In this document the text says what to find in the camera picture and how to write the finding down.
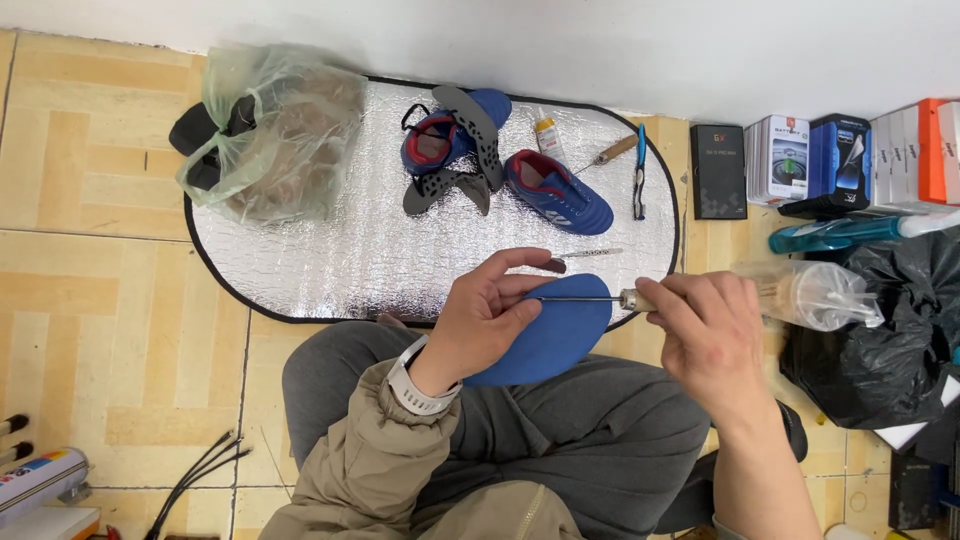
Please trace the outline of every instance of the tiled floor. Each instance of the tiled floor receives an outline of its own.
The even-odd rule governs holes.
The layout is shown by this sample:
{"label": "tiled floor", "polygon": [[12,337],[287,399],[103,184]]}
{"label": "tiled floor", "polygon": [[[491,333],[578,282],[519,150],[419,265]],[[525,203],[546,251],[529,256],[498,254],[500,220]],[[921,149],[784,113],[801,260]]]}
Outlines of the tiled floor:
{"label": "tiled floor", "polygon": [[[172,180],[180,157],[166,136],[199,101],[203,64],[152,47],[0,31],[0,90],[11,67],[0,141],[0,404],[5,415],[32,415],[25,435],[41,450],[88,454],[96,489],[86,504],[128,538],[142,537],[166,488],[223,431],[242,429],[255,452],[189,491],[168,530],[252,540],[297,477],[280,369],[320,327],[251,315],[220,289],[188,241]],[[688,124],[644,122],[677,181],[682,269],[771,258],[764,241],[782,223],[776,213],[694,221]],[[777,369],[781,336],[772,324],[767,373],[803,416],[821,524],[846,519],[880,538],[890,452],[870,433],[816,424],[812,402]],[[657,363],[661,342],[636,319],[596,351]]]}

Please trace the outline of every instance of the green plastic bag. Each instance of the green plastic bag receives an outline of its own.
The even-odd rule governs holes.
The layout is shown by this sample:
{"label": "green plastic bag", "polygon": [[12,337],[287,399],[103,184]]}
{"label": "green plastic bag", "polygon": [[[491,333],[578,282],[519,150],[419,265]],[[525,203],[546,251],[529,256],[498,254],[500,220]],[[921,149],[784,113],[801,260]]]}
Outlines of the green plastic bag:
{"label": "green plastic bag", "polygon": [[[211,48],[203,102],[220,133],[187,158],[177,182],[197,206],[243,224],[326,219],[343,191],[366,83],[308,47]],[[247,96],[255,127],[225,135],[231,111]],[[220,182],[204,190],[187,182],[187,172],[211,150]]]}

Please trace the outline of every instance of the person's left hand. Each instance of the person's left hand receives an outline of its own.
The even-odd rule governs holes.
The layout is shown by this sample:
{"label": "person's left hand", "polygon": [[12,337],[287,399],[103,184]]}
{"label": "person's left hand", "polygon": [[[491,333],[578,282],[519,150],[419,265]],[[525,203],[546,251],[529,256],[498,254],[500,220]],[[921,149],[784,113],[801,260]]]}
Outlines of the person's left hand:
{"label": "person's left hand", "polygon": [[540,315],[540,301],[523,300],[523,295],[556,278],[505,274],[548,260],[550,252],[540,248],[500,250],[453,282],[430,340],[410,366],[410,380],[420,392],[439,396],[510,349]]}

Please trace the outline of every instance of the white watch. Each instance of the white watch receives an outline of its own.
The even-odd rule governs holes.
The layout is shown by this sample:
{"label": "white watch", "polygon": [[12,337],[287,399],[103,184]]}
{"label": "white watch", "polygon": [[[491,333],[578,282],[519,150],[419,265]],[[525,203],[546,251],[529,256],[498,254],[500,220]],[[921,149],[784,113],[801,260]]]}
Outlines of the white watch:
{"label": "white watch", "polygon": [[436,398],[431,398],[423,392],[420,392],[413,381],[410,380],[410,374],[407,373],[407,364],[423,349],[429,337],[430,336],[424,334],[420,339],[415,341],[413,345],[408,347],[407,350],[396,359],[394,367],[390,370],[390,373],[387,374],[387,383],[394,389],[396,400],[403,405],[403,408],[419,416],[429,416],[444,410],[447,405],[450,405],[453,398],[457,397],[460,389],[464,387],[461,381],[457,381],[457,385],[453,388],[450,388]]}

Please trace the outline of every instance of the shoe tongue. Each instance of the shoe tongue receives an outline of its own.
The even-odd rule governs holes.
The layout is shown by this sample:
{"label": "shoe tongue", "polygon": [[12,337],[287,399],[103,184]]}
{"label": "shoe tongue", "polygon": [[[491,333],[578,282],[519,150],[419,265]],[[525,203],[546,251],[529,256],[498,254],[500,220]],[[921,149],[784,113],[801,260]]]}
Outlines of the shoe tongue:
{"label": "shoe tongue", "polygon": [[564,195],[564,202],[570,204],[576,210],[582,210],[587,205],[583,196],[560,173],[548,174],[540,183],[540,187],[549,187],[560,191]]}

